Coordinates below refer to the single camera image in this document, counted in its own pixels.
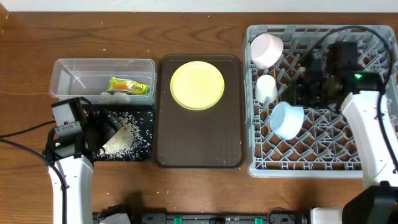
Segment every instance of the green light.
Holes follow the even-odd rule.
[[[361,75],[361,74],[354,74],[354,76],[355,76],[356,79],[362,78],[362,75]]]

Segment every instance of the yellow snack wrapper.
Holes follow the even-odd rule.
[[[146,95],[148,92],[148,85],[133,80],[112,77],[106,91]]]

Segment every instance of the clear plastic container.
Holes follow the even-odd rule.
[[[111,77],[146,84],[148,94],[107,94]],[[60,100],[84,96],[94,104],[154,105],[155,87],[155,62],[151,59],[59,59],[52,73],[50,96]]]

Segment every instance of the black tray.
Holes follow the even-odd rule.
[[[88,105],[83,105],[83,107],[88,110]],[[131,138],[132,148],[128,150],[129,153],[126,153],[127,149],[120,149],[118,156],[107,153],[96,154],[94,161],[146,161],[150,159],[154,132],[153,107],[147,105],[92,105],[92,107],[94,112],[98,108],[105,108],[119,121],[125,119],[128,124],[137,127],[137,134],[142,137],[139,141]]]
[[[174,71],[191,61],[214,65],[225,88],[202,111],[180,106],[170,92]],[[244,159],[244,92],[241,61],[232,55],[169,55],[159,65],[154,159],[162,167],[234,168]]]

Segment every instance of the cable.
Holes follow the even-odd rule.
[[[51,164],[49,161],[47,161],[42,155],[40,155],[39,153],[29,149],[28,147],[25,147],[25,146],[20,145],[18,143],[15,143],[15,142],[12,142],[12,141],[8,141],[8,140],[2,139],[2,138],[0,138],[0,142],[6,143],[6,144],[10,144],[12,146],[15,146],[15,147],[17,147],[19,149],[22,149],[24,151],[27,151],[27,152],[33,154],[34,156],[36,156],[39,159],[41,159],[49,167],[51,167],[51,169],[54,170],[54,172],[56,173],[56,175],[60,179],[60,183],[61,183],[61,190],[62,190],[62,223],[63,224],[67,224],[67,189],[66,189],[65,180],[63,179],[63,177],[62,177],[61,173],[58,171],[58,169],[53,164]]]
[[[92,105],[92,103],[90,102],[90,100],[87,100],[85,97],[79,97],[79,100],[86,102],[89,105]]]
[[[54,135],[55,135],[55,128],[53,127],[52,129],[50,129],[49,134],[47,135],[47,143],[52,142],[54,139]],[[58,154],[57,152],[55,152],[55,150],[51,150],[52,153],[54,153],[54,156],[57,157],[58,159],[63,159],[63,157]]]
[[[271,219],[269,219],[269,217],[271,216],[271,213],[272,213],[275,209],[280,209],[280,210],[283,210],[283,211],[287,212],[287,210],[284,209],[284,208],[282,208],[282,207],[275,207],[275,208],[271,209],[271,211],[269,211],[269,213],[268,213],[268,215],[267,215],[267,219],[268,219],[269,223],[271,223],[271,224],[274,224],[274,222],[272,222]],[[292,216],[291,216],[290,214],[287,214],[287,215],[288,215],[289,218],[293,221],[293,223],[296,223],[295,219],[292,218]]]
[[[365,26],[345,26],[345,27],[340,27],[339,29],[335,29],[335,30],[331,30],[329,31],[329,33],[325,34],[321,39],[318,40],[318,42],[311,48],[311,50],[308,51],[307,54],[310,54],[310,52],[312,52],[315,47],[317,45],[319,45],[320,43],[322,43],[328,36],[336,33],[336,32],[340,32],[342,30],[348,30],[348,29],[362,29],[362,30],[366,30],[370,33],[372,33],[373,35],[375,35],[376,37],[378,37],[380,39],[380,41],[383,43],[383,47],[385,48],[385,50],[387,51],[387,54],[389,56],[389,68],[388,68],[388,72],[387,72],[387,77],[386,79],[383,81],[383,86],[382,88],[379,90],[380,94],[379,94],[379,98],[377,99],[377,118],[379,120],[379,125],[380,125],[380,130],[381,130],[381,134],[383,135],[383,139],[384,142],[386,143],[387,149],[389,151],[389,154],[391,156],[392,162],[394,163],[395,166],[395,170],[394,173],[398,172],[398,160],[396,158],[396,155],[394,154],[394,150],[391,147],[390,141],[388,139],[387,133],[386,133],[386,128],[384,127],[384,123],[382,120],[382,117],[384,116],[384,114],[381,113],[381,100],[382,100],[382,96],[386,93],[386,86],[388,84],[388,81],[392,75],[392,52],[388,46],[387,41],[380,35],[378,34],[376,31],[374,31],[373,29],[370,29],[368,27]]]
[[[34,126],[34,127],[28,128],[28,129],[26,129],[26,130],[18,131],[18,132],[16,132],[16,133],[3,134],[3,135],[0,136],[0,138],[6,138],[6,137],[15,136],[15,135],[18,135],[18,134],[24,134],[24,133],[26,133],[26,132],[28,132],[28,131],[32,131],[32,130],[35,130],[35,129],[37,129],[37,128],[40,128],[40,127],[42,127],[42,126],[45,126],[45,125],[48,125],[48,124],[52,124],[52,123],[55,123],[55,121],[48,121],[48,122],[46,122],[46,123],[42,123],[42,124],[36,125],[36,126]]]

